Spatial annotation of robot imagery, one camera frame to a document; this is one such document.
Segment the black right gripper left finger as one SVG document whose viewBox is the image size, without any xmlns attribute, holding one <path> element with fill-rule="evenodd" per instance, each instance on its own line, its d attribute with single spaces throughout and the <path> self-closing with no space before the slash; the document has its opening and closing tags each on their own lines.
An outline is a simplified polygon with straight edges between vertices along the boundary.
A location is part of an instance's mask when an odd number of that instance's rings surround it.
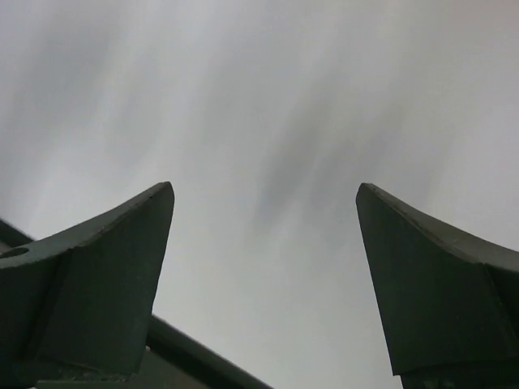
<svg viewBox="0 0 519 389">
<path fill-rule="evenodd" d="M 136 374 L 174 209 L 161 182 L 41 240 L 1 225 L 1 384 Z"/>
</svg>

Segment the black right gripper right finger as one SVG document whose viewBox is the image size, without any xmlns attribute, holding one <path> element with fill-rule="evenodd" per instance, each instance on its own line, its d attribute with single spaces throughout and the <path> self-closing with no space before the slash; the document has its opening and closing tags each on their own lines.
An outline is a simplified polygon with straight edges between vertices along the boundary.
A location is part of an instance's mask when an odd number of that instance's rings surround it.
<svg viewBox="0 0 519 389">
<path fill-rule="evenodd" d="M 518 253 L 363 183 L 358 220 L 405 388 L 518 385 Z"/>
</svg>

